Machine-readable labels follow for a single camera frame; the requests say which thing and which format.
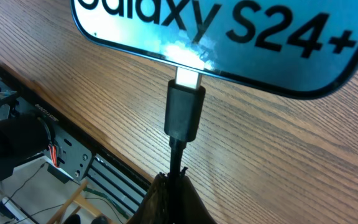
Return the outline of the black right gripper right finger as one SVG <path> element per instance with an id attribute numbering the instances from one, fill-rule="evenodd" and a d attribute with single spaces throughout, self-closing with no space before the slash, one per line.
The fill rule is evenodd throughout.
<path id="1" fill-rule="evenodd" d="M 183 224 L 216 224 L 198 195 L 184 167 L 178 178 L 178 222 Z"/>

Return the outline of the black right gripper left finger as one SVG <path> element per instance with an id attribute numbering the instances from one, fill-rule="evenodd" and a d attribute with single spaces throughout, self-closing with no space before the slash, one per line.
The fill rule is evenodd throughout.
<path id="1" fill-rule="evenodd" d="M 159 173 L 155 176 L 143 201 L 127 224 L 166 224 L 169 221 L 168 177 Z"/>

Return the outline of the Galaxy S24 smartphone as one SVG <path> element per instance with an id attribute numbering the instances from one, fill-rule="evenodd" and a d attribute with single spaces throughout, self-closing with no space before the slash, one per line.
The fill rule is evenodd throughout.
<path id="1" fill-rule="evenodd" d="M 358 69 L 358 0 L 71 0 L 92 43 L 302 100 Z"/>

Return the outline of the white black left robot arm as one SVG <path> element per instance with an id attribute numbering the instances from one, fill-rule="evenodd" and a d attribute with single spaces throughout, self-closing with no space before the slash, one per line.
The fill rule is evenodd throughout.
<path id="1" fill-rule="evenodd" d="M 50 121 L 33 114 L 0 120 L 0 181 L 22 161 L 40 153 L 55 137 Z"/>

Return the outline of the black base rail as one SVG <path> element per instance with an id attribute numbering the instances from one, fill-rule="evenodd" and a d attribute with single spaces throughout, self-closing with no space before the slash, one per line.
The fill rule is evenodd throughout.
<path id="1" fill-rule="evenodd" d="M 47 156 L 74 180 L 90 181 L 128 215 L 135 214 L 150 182 L 116 156 L 109 156 L 104 146 L 0 65 L 0 120 L 25 114 L 47 119 L 55 131 L 46 150 L 37 154 Z"/>

